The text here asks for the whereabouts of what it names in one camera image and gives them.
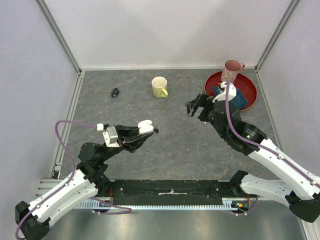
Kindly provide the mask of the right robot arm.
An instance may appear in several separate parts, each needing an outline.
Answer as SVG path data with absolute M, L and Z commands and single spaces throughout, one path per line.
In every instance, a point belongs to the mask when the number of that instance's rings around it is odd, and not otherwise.
M 244 193 L 259 195 L 288 207 L 298 218 L 313 223 L 320 216 L 320 178 L 304 169 L 256 126 L 242 120 L 240 110 L 230 101 L 217 101 L 200 93 L 185 104 L 193 117 L 202 108 L 198 119 L 210 123 L 218 135 L 235 151 L 248 156 L 273 172 L 284 185 L 272 183 L 244 173 L 242 179 L 229 184 L 235 197 Z

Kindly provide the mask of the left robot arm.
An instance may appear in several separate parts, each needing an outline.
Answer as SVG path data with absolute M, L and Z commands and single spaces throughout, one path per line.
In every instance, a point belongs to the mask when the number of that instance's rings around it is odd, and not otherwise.
M 16 239 L 41 240 L 60 218 L 83 201 L 95 196 L 104 197 L 110 191 L 110 180 L 105 176 L 105 161 L 122 151 L 134 153 L 153 135 L 151 120 L 137 126 L 98 123 L 93 129 L 102 132 L 103 144 L 86 142 L 80 148 L 79 164 L 72 172 L 44 195 L 15 206 Z

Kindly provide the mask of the white earbud charging case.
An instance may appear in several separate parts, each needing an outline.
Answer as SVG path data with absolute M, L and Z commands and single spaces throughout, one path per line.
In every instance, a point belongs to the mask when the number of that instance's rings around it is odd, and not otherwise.
M 137 125 L 140 134 L 150 133 L 154 130 L 153 122 L 149 119 L 140 121 Z

